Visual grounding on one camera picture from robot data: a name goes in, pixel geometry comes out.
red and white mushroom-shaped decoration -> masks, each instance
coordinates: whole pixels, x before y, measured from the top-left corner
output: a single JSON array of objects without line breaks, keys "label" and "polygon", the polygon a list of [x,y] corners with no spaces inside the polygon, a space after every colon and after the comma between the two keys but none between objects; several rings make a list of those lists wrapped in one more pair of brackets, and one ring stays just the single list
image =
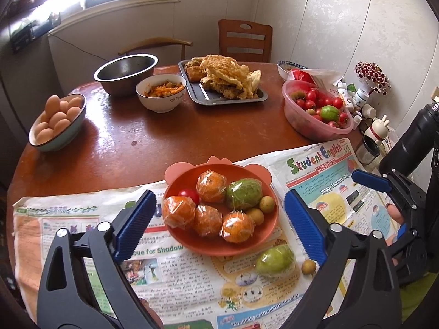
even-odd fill
[{"label": "red and white mushroom-shaped decoration", "polygon": [[382,92],[386,95],[390,91],[387,75],[375,63],[358,62],[354,70],[363,86],[368,86],[369,94]]}]

wire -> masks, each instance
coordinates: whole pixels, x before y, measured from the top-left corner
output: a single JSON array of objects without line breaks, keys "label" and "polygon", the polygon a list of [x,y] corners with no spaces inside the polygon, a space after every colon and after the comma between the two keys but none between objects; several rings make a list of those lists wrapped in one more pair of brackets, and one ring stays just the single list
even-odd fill
[{"label": "wire", "polygon": [[96,54],[93,54],[93,53],[90,53],[90,52],[84,51],[83,49],[81,49],[81,48],[75,46],[73,43],[67,42],[67,41],[65,41],[64,39],[62,39],[62,38],[60,38],[60,37],[58,37],[58,36],[56,36],[56,35],[51,34],[50,32],[48,32],[47,34],[50,35],[50,36],[52,36],[52,37],[56,37],[56,38],[58,38],[59,40],[63,41],[64,43],[67,43],[68,45],[71,45],[71,46],[75,47],[76,49],[79,49],[80,51],[82,51],[82,52],[84,52],[84,53],[90,54],[90,55],[93,56],[93,57],[96,57],[96,58],[102,59],[102,60],[104,60],[104,61],[106,61],[106,62],[109,62],[109,60],[106,60],[105,58],[102,58],[102,57],[100,57],[100,56],[97,56]]}]

round wooden table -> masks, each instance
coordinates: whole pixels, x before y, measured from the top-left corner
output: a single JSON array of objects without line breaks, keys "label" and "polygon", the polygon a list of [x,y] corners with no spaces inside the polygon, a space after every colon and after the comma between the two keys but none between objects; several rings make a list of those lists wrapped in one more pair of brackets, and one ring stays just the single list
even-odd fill
[{"label": "round wooden table", "polygon": [[[188,94],[173,111],[156,114],[136,95],[112,98],[100,83],[78,87],[87,113],[78,136],[57,152],[26,146],[7,194],[7,234],[14,268],[12,204],[24,196],[95,192],[160,181],[175,162],[204,163],[214,155],[232,162],[312,144],[288,123],[276,64],[246,63],[261,70],[268,99],[246,105],[202,106]],[[177,66],[156,68],[179,73]],[[354,147],[361,135],[351,132]]]}]

baking tray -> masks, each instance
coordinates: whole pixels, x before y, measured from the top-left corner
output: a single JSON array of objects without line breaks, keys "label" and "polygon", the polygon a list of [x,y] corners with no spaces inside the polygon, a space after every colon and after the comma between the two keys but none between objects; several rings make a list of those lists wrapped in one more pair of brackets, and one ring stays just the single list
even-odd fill
[{"label": "baking tray", "polygon": [[189,78],[187,77],[186,72],[184,71],[184,66],[190,60],[182,60],[178,63],[178,67],[180,68],[181,75],[186,79],[187,82],[187,92],[189,93],[190,98],[200,105],[207,106],[216,106],[216,105],[225,105],[225,104],[246,104],[246,103],[259,103],[261,101],[265,101],[268,98],[267,93],[258,87],[258,91],[256,94],[259,96],[258,99],[236,99],[229,100],[222,96],[220,93],[204,90],[200,83],[191,83],[189,82]]}]

chair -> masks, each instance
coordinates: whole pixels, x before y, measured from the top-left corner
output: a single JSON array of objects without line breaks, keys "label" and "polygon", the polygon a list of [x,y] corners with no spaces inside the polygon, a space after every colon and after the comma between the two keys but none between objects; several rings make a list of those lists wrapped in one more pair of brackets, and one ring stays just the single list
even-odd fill
[{"label": "chair", "polygon": [[137,51],[139,49],[147,49],[154,47],[164,47],[164,46],[174,46],[181,45],[181,60],[186,59],[186,46],[192,47],[194,45],[193,42],[182,41],[181,39],[175,39],[171,37],[154,37],[144,39],[143,41],[133,43],[126,48],[119,51],[119,57],[122,57],[124,54],[128,55],[128,53],[132,51]]},{"label": "chair", "polygon": [[[232,57],[242,62],[268,63],[270,61],[273,41],[273,28],[271,26],[237,19],[220,19],[218,28],[219,52],[222,56]],[[235,36],[229,37],[228,32],[233,32]],[[253,37],[254,35],[264,36],[264,39],[256,39]],[[262,53],[229,52],[229,48],[262,49]]]}]

